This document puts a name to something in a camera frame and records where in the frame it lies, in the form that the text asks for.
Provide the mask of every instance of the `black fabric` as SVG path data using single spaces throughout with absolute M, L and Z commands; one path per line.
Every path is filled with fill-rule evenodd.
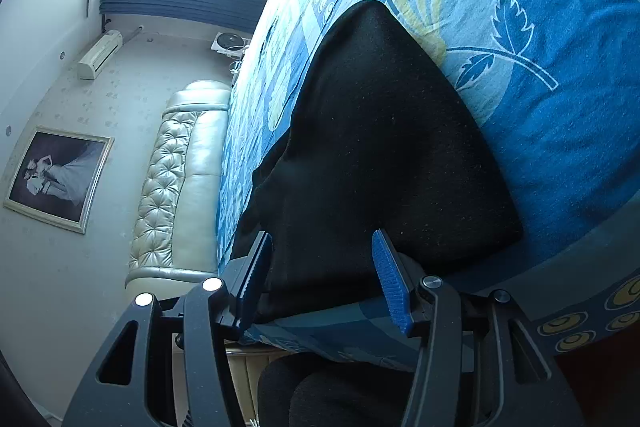
M 413 377 L 312 353 L 283 357 L 258 381 L 260 427 L 397 427 Z
M 0 417 L 2 425 L 49 427 L 15 379 L 0 352 Z
M 320 44 L 290 129 L 254 172 L 232 258 L 258 230 L 274 255 L 257 321 L 380 294 L 375 229 L 440 275 L 522 226 L 469 111 L 387 8 L 362 1 Z

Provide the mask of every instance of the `bed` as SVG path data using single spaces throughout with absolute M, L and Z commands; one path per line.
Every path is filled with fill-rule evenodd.
M 218 206 L 228 262 L 251 174 L 289 126 L 310 59 L 359 0 L 268 0 L 230 101 Z M 460 271 L 509 291 L 562 353 L 640 318 L 640 0 L 380 0 L 481 127 L 525 237 Z M 411 370 L 383 298 L 254 325 L 247 341 Z

